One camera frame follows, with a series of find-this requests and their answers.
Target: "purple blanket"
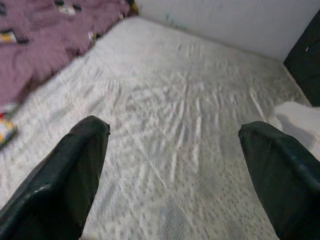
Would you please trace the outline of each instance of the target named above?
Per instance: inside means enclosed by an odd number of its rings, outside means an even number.
[[[0,0],[0,32],[17,41],[0,41],[0,107],[23,101],[129,10],[126,0]]]

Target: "white mattress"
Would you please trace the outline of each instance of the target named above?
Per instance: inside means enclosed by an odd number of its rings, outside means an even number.
[[[19,134],[0,152],[0,207],[95,115],[111,135],[87,239],[277,239],[238,130],[288,100],[307,103],[280,63],[126,19],[17,111]]]

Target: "bed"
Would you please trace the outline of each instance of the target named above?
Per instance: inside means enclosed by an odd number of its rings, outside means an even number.
[[[278,239],[238,140],[285,101],[283,66],[140,17],[26,99],[0,151],[0,207],[78,121],[110,124],[83,239]]]

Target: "dark furniture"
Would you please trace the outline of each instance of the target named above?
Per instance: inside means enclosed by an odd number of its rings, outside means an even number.
[[[62,138],[0,211],[1,240],[77,240],[105,161],[109,125],[89,116]]]
[[[320,162],[295,138],[256,121],[239,131],[245,161],[281,240],[320,239]]]
[[[284,65],[313,106],[320,106],[320,11],[297,41]]]

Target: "wall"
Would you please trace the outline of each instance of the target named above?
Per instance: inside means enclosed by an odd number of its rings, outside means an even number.
[[[283,61],[320,0],[136,0],[140,14]]]

